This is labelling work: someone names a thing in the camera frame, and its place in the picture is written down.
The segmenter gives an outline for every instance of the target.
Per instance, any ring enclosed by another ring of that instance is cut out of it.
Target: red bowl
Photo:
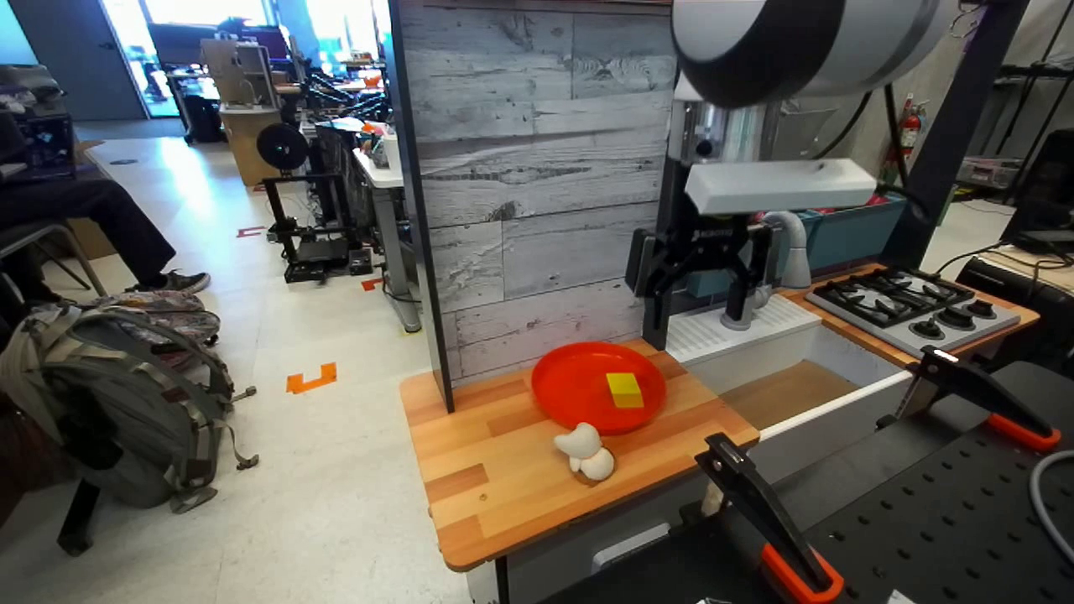
[[[617,409],[608,373],[634,373],[645,405]],[[592,421],[601,433],[630,433],[664,409],[664,374],[615,341],[573,341],[547,353],[530,373],[530,388],[539,409],[563,429]]]

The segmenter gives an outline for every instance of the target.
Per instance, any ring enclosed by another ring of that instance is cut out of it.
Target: gray backpack
[[[181,292],[52,306],[6,341],[0,388],[74,455],[81,478],[130,505],[193,510],[215,495],[224,429],[235,448],[235,384],[205,348],[215,334],[220,317]]]

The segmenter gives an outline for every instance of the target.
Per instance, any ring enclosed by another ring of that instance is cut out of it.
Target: gray wood panel
[[[667,12],[405,9],[449,374],[630,337],[630,232],[654,225]]]

